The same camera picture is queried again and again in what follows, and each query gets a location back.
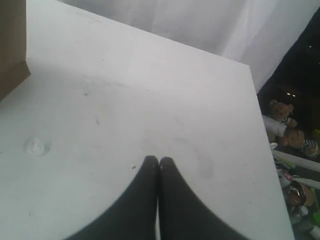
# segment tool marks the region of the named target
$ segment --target stuffed toy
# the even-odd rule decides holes
[[[294,129],[297,126],[297,121],[289,117],[293,110],[294,106],[292,104],[285,104],[277,100],[271,100],[269,103],[269,117],[286,125],[288,129]],[[282,135],[274,134],[272,131],[267,130],[266,133],[270,143],[274,142],[276,137],[282,137]]]
[[[284,136],[279,138],[278,143],[282,146],[298,149],[310,158],[315,158],[320,154],[318,143],[305,139],[305,134],[301,130],[287,128]]]

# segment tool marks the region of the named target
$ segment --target table surface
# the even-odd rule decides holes
[[[0,103],[0,239],[75,233],[146,155],[248,238],[294,239],[247,65],[52,0],[27,1],[27,39],[32,75]]]

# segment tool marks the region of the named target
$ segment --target white fabric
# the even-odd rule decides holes
[[[61,0],[248,64],[258,92],[320,0]]]

